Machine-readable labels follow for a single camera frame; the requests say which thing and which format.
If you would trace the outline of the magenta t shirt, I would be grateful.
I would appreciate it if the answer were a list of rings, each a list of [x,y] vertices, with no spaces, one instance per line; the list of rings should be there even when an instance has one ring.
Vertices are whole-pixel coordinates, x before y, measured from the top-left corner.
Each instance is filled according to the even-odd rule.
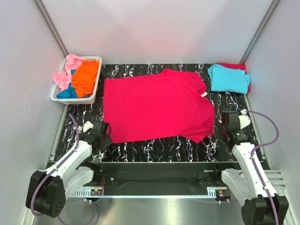
[[[104,121],[113,143],[182,136],[198,143],[214,133],[214,106],[195,72],[106,79]]]

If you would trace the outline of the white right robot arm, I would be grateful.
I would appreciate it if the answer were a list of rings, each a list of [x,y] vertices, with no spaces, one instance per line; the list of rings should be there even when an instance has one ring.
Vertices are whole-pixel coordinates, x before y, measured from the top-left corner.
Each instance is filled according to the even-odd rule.
[[[285,196],[280,196],[269,181],[256,150],[245,130],[250,123],[248,110],[223,111],[221,134],[237,159],[241,170],[225,169],[213,173],[214,183],[227,185],[241,205],[246,225],[281,225],[289,208]]]

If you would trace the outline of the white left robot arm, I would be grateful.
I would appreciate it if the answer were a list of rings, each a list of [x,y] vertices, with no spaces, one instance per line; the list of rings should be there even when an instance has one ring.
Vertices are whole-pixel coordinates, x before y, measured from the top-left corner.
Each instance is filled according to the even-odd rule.
[[[87,158],[111,144],[111,131],[107,122],[86,122],[83,131],[76,134],[76,143],[61,159],[31,175],[25,206],[33,215],[55,218],[79,188],[103,181],[100,166]]]

